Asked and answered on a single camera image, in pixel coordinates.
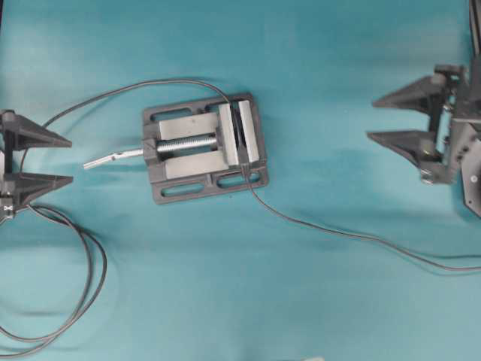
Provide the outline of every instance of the silver vise jaw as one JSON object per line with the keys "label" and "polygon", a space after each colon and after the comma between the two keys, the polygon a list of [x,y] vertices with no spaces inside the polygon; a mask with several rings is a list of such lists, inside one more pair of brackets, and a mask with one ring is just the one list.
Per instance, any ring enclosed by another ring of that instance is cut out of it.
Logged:
{"label": "silver vise jaw", "polygon": [[[84,165],[143,156],[157,204],[248,190],[268,184],[259,111],[249,93],[149,108],[143,147]],[[250,170],[250,184],[243,169]]]}

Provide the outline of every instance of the gray cable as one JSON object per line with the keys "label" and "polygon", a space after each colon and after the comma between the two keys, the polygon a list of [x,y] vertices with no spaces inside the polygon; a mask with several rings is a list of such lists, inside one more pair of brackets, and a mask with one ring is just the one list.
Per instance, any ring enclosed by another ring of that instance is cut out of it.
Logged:
{"label": "gray cable", "polygon": [[[392,250],[394,250],[398,253],[401,253],[405,256],[408,256],[409,258],[412,258],[412,259],[415,259],[417,261],[426,263],[426,264],[431,265],[431,266],[436,267],[436,268],[443,269],[445,271],[450,271],[450,272],[478,272],[478,271],[481,271],[481,266],[451,267],[451,266],[448,266],[448,265],[443,265],[441,263],[434,262],[434,261],[431,261],[430,259],[419,256],[420,252],[408,250],[407,248],[398,246],[398,245],[396,245],[396,244],[394,244],[390,241],[387,241],[385,239],[382,239],[382,238],[379,238],[379,237],[376,237],[376,236],[373,236],[373,235],[366,235],[366,234],[361,234],[361,233],[354,233],[354,232],[340,231],[340,230],[336,230],[336,229],[329,229],[329,228],[324,227],[324,226],[319,226],[319,225],[316,225],[314,223],[309,223],[309,222],[306,222],[304,220],[299,220],[297,218],[287,216],[287,215],[279,212],[277,209],[268,205],[266,202],[264,202],[257,195],[256,191],[254,191],[254,189],[253,189],[252,184],[250,183],[250,171],[243,168],[243,175],[244,175],[244,181],[249,185],[250,192],[253,194],[256,201],[258,203],[260,203],[268,211],[270,211],[274,215],[282,218],[283,220],[286,220],[287,222],[299,224],[301,226],[312,228],[312,229],[315,229],[317,231],[320,231],[320,232],[323,232],[323,233],[328,233],[328,234],[331,234],[331,235],[339,235],[339,236],[342,236],[342,237],[358,239],[358,240],[361,240],[361,241],[372,241],[372,242],[381,244],[384,247],[390,248],[390,249],[392,249]],[[469,258],[477,258],[477,255],[469,255],[469,256],[470,256]],[[467,258],[467,257],[466,256],[451,256],[450,258],[455,259],[455,258]]]}
{"label": "gray cable", "polygon": [[[107,255],[105,253],[104,248],[101,246],[100,242],[98,242],[95,237],[93,237],[92,234],[87,232],[84,229],[81,229],[79,226],[75,225],[74,223],[71,222],[71,220],[62,214],[61,212],[47,206],[39,206],[39,205],[29,205],[28,209],[33,211],[36,215],[39,217],[44,218],[45,220],[48,220],[49,222],[55,223],[55,224],[60,224],[63,226],[67,226],[71,229],[73,229],[77,235],[80,237],[82,240],[82,243],[84,245],[84,249],[87,254],[87,258],[89,260],[89,272],[86,280],[86,285],[84,287],[82,296],[80,297],[80,301],[77,304],[77,307],[74,310],[74,313],[65,321],[65,323],[55,332],[52,332],[48,335],[37,337],[37,338],[24,338],[24,337],[19,337],[17,335],[12,334],[11,332],[8,332],[7,330],[0,328],[0,333],[6,335],[9,338],[12,338],[15,341],[21,341],[25,343],[37,343],[41,342],[39,345],[29,348],[27,350],[18,352],[18,353],[10,353],[10,354],[0,354],[0,359],[14,359],[18,357],[23,357],[23,356],[29,356],[34,353],[39,352],[40,350],[43,350],[46,346],[51,344],[53,341],[55,341],[61,334],[63,334],[67,329],[72,327],[86,312],[87,310],[92,306],[93,302],[97,299],[99,293],[101,292],[102,287],[104,286],[105,278],[107,275]],[[43,213],[42,211],[46,211],[50,214],[53,214],[55,217],[52,217],[50,215],[47,215]],[[90,297],[90,299],[86,301],[86,297],[88,296],[89,290],[92,286],[92,270],[93,270],[93,262],[92,262],[92,251],[89,249],[88,244],[85,241],[84,236],[88,237],[94,244],[95,246],[99,249],[102,257],[102,272],[101,272],[101,277],[98,282],[98,286],[95,288],[94,293]]]}

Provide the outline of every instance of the teal cloth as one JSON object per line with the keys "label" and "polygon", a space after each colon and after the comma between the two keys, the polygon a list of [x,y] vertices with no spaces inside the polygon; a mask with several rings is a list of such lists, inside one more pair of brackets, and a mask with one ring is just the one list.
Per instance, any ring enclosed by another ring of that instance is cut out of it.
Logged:
{"label": "teal cloth", "polygon": [[[268,150],[266,202],[429,253],[481,253],[481,220],[463,206],[459,182],[426,186],[365,136],[424,129],[425,116],[371,101],[437,63],[468,64],[469,37],[465,0],[5,0],[0,108],[43,123],[150,78],[250,91]],[[248,192],[154,205],[142,159],[81,169],[137,147],[144,108],[211,95],[157,86],[118,96],[52,127],[71,150],[29,154],[28,171],[74,176],[39,202],[95,230],[110,261],[92,309],[32,359],[479,358],[480,275],[440,275],[376,245],[293,226]],[[0,241],[0,324],[31,336],[53,330],[85,278],[78,240],[24,213],[0,228]]]}

